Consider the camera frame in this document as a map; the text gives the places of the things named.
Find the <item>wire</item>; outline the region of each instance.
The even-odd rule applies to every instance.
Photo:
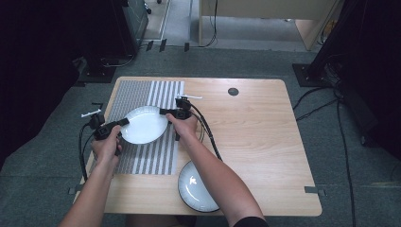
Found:
[[[398,162],[393,168],[392,168],[392,175],[391,175],[391,177],[390,177],[390,180],[391,180],[391,182],[393,182],[394,181],[394,172],[395,172],[395,170],[397,169],[397,168],[399,168],[400,167],[400,165],[401,165],[401,162]]]
[[[88,126],[89,126],[89,123],[86,123],[84,126],[82,126],[82,128],[80,129],[80,132],[79,132],[79,141],[78,141],[80,170],[82,171],[83,180],[85,182],[88,180],[88,174],[86,173],[85,160],[84,160],[83,151],[82,151],[82,134],[83,134],[83,131],[85,130],[85,128]]]
[[[125,63],[122,63],[122,64],[108,64],[108,63],[106,63],[106,64],[103,64],[103,66],[104,67],[123,67],[123,66],[126,66],[127,64],[129,64],[134,58],[135,58],[135,55],[132,55],[131,58]]]
[[[352,185],[350,165],[349,165],[349,161],[348,161],[348,147],[347,147],[347,143],[345,140],[344,130],[342,128],[342,123],[341,123],[341,118],[340,118],[340,99],[338,99],[338,101],[337,101],[337,118],[339,120],[342,143],[344,144],[345,165],[346,165],[346,170],[347,170],[348,185],[349,185],[349,189],[350,189],[352,224],[354,227],[356,227],[357,221],[355,218],[354,187]]]
[[[297,101],[297,103],[294,105],[294,107],[292,107],[292,110],[294,111],[294,110],[299,106],[299,104],[301,103],[301,101],[302,101],[302,99],[303,99],[304,97],[306,97],[306,96],[308,96],[309,94],[312,94],[312,93],[314,93],[314,92],[317,92],[317,91],[319,91],[319,90],[326,89],[326,88],[330,88],[330,87],[318,87],[318,88],[314,88],[314,89],[311,89],[311,90],[305,92],[305,93],[298,99],[298,101]]]
[[[324,108],[324,107],[326,107],[326,106],[329,106],[329,105],[335,103],[337,100],[338,100],[337,98],[334,99],[334,100],[331,100],[331,101],[327,102],[326,104],[322,105],[321,107],[318,107],[318,108],[316,108],[315,110],[313,110],[313,111],[311,111],[311,112],[309,112],[309,113],[306,113],[306,114],[304,114],[304,115],[298,117],[296,120],[297,120],[297,121],[300,121],[300,120],[303,120],[303,119],[305,119],[305,118],[307,118],[307,117],[310,117],[313,113],[315,113],[315,112],[321,110],[322,108]]]
[[[200,127],[200,141],[203,142],[204,132],[205,132],[204,124],[203,124],[203,122],[201,121],[201,117],[200,117],[200,116],[198,116],[198,115],[195,114],[195,113],[192,113],[192,114],[195,115],[195,116],[198,118],[198,121],[199,121],[200,124],[201,124],[201,127]]]
[[[214,16],[215,19],[214,19],[214,24],[212,24],[212,17],[209,18],[210,23],[212,24],[212,27],[213,27],[213,36],[212,36],[212,39],[210,40],[209,44],[207,44],[207,45],[200,45],[200,47],[207,47],[207,46],[211,45],[212,43],[214,43],[215,40],[217,39],[217,35],[218,35],[218,30],[217,30],[217,27],[216,27],[216,17],[217,17],[217,15],[218,15],[218,0],[216,0],[216,3],[215,3],[215,16]]]
[[[194,106],[192,103],[190,103],[188,100],[184,100],[183,99],[183,102],[185,102],[186,104],[190,105],[192,108],[195,109],[195,111],[198,112],[198,114],[200,115],[200,120],[201,120],[201,122],[203,122],[205,131],[206,131],[207,135],[209,136],[210,142],[212,143],[213,150],[215,151],[216,156],[220,159],[220,161],[223,161],[221,159],[220,154],[218,153],[218,147],[216,146],[215,138],[213,137],[212,131],[210,130],[209,125],[207,124],[206,119],[204,119],[204,117],[201,114],[200,110],[198,110],[198,108],[196,106]]]

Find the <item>white plate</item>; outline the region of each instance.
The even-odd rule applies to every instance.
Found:
[[[159,138],[165,132],[168,120],[159,114],[159,108],[154,106],[138,107],[129,112],[126,117],[130,124],[121,129],[125,140],[132,144],[147,144]]]
[[[196,211],[214,212],[219,209],[192,162],[187,163],[181,170],[178,189],[183,201]]]

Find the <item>striped pad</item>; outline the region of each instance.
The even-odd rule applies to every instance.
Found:
[[[122,80],[115,95],[108,122],[120,120],[141,106],[175,109],[175,97],[183,93],[183,81]],[[121,139],[120,162],[114,173],[163,174],[175,173],[178,142],[171,124],[157,140],[134,145]]]

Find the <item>floor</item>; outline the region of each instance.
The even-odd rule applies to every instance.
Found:
[[[167,39],[167,45],[189,43],[190,46],[199,46],[199,0],[163,0],[161,4],[156,0],[146,2],[152,13],[148,15],[145,43],[153,40],[159,44]],[[208,44],[213,37],[214,18],[203,17],[202,20],[202,44]],[[307,51],[294,20],[217,17],[216,28],[217,38],[209,46],[211,48]],[[319,52],[320,48],[315,44],[310,51]]]

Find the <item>table leg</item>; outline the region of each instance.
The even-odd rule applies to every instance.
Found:
[[[332,4],[327,4],[327,7],[323,9],[322,18],[319,21],[295,20],[295,25],[300,32],[306,50],[312,49],[316,40],[323,32],[325,25],[328,23],[333,15],[333,12],[336,10],[338,4],[339,0],[334,1]]]

